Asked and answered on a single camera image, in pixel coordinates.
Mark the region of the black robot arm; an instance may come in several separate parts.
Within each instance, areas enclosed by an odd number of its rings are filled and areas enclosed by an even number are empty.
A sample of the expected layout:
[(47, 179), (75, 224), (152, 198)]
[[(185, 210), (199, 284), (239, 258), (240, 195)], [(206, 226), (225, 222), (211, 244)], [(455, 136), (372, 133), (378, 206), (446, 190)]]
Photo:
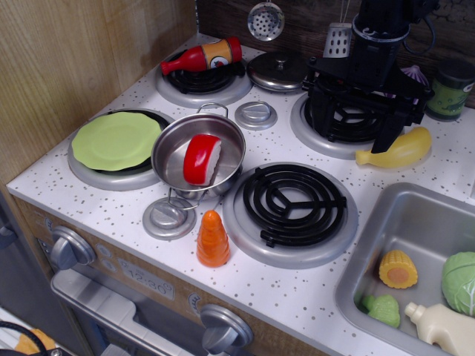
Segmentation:
[(396, 63), (411, 24), (425, 21), (437, 1), (363, 1), (353, 19), (353, 49), (346, 58), (307, 62), (304, 90), (309, 96), (309, 123), (331, 136), (337, 108), (349, 105), (376, 116), (378, 131), (372, 153), (387, 151), (406, 126), (419, 124), (434, 92), (410, 78)]

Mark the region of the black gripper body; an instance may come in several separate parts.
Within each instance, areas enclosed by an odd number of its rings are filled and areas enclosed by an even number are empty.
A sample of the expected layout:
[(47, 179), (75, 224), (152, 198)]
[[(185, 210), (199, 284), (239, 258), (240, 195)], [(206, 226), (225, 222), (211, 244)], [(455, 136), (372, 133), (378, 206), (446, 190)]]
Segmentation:
[[(312, 57), (304, 85), (309, 98), (314, 90), (327, 93), (335, 99), (335, 111), (339, 105), (355, 105), (374, 113), (382, 125), (392, 114), (404, 117), (405, 125), (419, 124), (433, 92), (397, 65), (396, 55), (404, 40), (405, 36), (357, 35), (347, 58)], [(396, 97), (390, 99), (384, 93)], [(414, 98), (419, 99), (416, 105)]]

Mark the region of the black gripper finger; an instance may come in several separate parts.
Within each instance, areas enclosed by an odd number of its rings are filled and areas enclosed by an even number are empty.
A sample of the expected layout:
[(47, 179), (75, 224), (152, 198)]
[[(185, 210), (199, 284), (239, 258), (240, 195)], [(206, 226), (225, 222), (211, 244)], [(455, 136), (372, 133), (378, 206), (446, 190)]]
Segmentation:
[(371, 152), (373, 154), (386, 152), (402, 132), (403, 127), (404, 117), (396, 114), (386, 116)]
[(334, 120), (335, 99), (332, 95), (316, 90), (309, 99), (311, 126), (322, 137), (327, 137)]

